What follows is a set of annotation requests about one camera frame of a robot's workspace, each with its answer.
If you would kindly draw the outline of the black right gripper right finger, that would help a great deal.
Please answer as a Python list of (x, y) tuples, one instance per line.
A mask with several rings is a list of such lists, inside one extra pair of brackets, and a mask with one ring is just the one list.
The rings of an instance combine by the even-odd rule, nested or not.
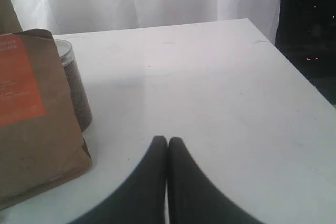
[(261, 223), (215, 187), (181, 138), (170, 139), (167, 155), (170, 223)]

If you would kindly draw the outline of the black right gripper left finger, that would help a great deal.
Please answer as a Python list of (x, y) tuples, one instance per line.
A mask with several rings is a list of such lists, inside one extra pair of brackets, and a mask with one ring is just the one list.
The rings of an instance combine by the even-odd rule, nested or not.
[(129, 177), (72, 223), (165, 223), (167, 140), (155, 136)]

